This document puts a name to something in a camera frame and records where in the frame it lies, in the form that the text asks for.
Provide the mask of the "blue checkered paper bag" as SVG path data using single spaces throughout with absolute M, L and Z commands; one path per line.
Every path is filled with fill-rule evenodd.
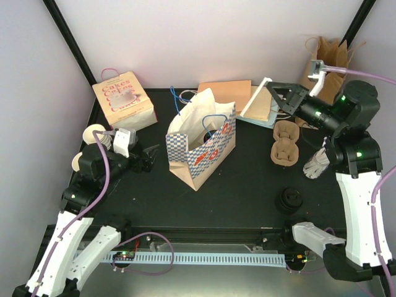
M 217 103 L 207 88 L 176 110 L 166 134 L 169 169 L 198 191 L 236 146 L 235 102 Z M 203 143 L 211 130 L 216 133 Z

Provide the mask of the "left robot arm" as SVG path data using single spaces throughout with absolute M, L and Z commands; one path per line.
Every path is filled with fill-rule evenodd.
M 128 171 L 151 171 L 158 149 L 158 145 L 131 145 L 128 157 L 107 150 L 104 145 L 90 144 L 82 149 L 79 170 L 62 194 L 61 210 L 46 251 L 29 281 L 16 287 L 13 296 L 80 295 L 105 255 L 117 245 L 128 246 L 133 238 L 130 221 L 114 218 L 77 255 L 85 232 L 121 176 Z

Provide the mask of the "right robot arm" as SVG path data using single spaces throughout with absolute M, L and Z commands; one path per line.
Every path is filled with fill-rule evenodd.
M 281 234 L 282 244 L 301 244 L 320 256 L 336 280 L 362 282 L 375 275 L 392 278 L 395 259 L 384 233 L 380 191 L 382 157 L 368 127 L 379 111 L 375 86 L 352 80 L 337 93 L 332 105 L 298 84 L 268 82 L 278 106 L 325 135 L 325 153 L 340 187 L 346 238 L 338 238 L 311 222 L 298 222 Z

